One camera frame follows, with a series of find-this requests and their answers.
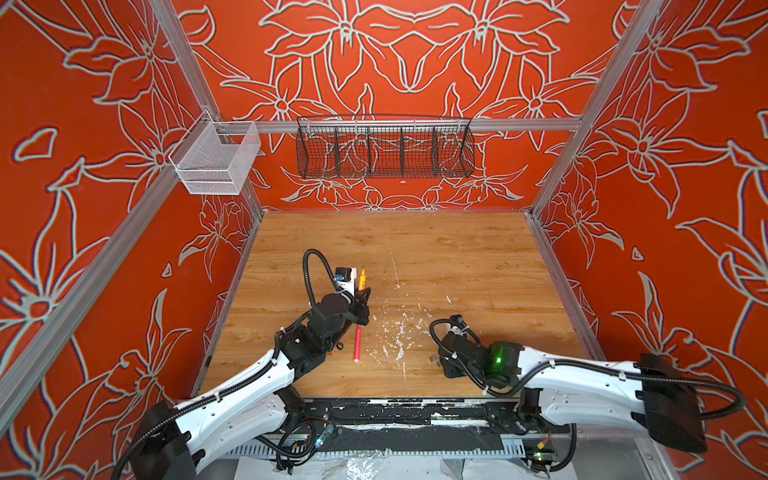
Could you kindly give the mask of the orange pen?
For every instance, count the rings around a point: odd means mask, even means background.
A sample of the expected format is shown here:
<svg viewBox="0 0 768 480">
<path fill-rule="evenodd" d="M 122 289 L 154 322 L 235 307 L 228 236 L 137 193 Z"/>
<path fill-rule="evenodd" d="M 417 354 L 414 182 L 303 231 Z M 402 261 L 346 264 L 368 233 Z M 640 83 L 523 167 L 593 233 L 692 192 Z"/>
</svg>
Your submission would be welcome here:
<svg viewBox="0 0 768 480">
<path fill-rule="evenodd" d="M 367 274 L 366 274 L 366 268 L 362 267 L 360 270 L 360 275 L 358 278 L 358 290 L 362 291 L 366 288 L 366 281 L 367 281 Z"/>
</svg>

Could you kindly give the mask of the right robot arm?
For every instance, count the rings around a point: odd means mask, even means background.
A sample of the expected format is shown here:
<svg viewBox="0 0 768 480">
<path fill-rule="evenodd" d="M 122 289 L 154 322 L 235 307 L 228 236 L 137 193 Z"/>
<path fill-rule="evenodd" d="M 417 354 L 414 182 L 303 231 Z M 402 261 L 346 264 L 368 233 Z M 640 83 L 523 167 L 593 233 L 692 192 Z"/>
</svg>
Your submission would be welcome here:
<svg viewBox="0 0 768 480">
<path fill-rule="evenodd" d="M 432 337 L 444 375 L 466 377 L 493 398 L 515 398 L 519 416 L 547 425 L 644 431 L 673 450 L 704 453 L 707 422 L 746 406 L 737 388 L 687 378 L 657 355 L 588 361 L 513 342 L 484 346 L 459 320 L 447 325 L 443 336 Z"/>
</svg>

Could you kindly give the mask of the red pen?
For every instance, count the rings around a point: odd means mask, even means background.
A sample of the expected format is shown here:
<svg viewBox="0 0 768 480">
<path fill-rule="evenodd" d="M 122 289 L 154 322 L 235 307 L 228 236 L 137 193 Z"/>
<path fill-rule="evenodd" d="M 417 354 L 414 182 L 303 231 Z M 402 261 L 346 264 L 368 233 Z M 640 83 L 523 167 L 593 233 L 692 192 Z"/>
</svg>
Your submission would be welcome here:
<svg viewBox="0 0 768 480">
<path fill-rule="evenodd" d="M 355 329 L 354 350 L 353 350 L 353 361 L 355 363 L 360 362 L 361 351 L 362 351 L 362 327 L 360 325 L 357 325 Z"/>
</svg>

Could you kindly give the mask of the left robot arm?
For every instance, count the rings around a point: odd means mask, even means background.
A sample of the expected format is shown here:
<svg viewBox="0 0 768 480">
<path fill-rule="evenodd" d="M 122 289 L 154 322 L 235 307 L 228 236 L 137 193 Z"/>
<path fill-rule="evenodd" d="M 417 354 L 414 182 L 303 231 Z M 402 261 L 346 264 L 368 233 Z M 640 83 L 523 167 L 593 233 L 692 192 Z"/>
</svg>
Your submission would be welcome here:
<svg viewBox="0 0 768 480">
<path fill-rule="evenodd" d="M 311 257 L 322 261 L 333 288 L 321 299 L 313 291 Z M 368 324 L 371 290 L 358 269 L 331 268 L 316 249 L 304 252 L 302 274 L 308 310 L 276 332 L 273 347 L 239 374 L 191 400 L 153 406 L 112 478 L 129 469 L 137 479 L 192 479 L 250 440 L 269 448 L 283 470 L 312 458 L 334 425 L 307 416 L 293 385 L 342 348 L 349 330 Z"/>
</svg>

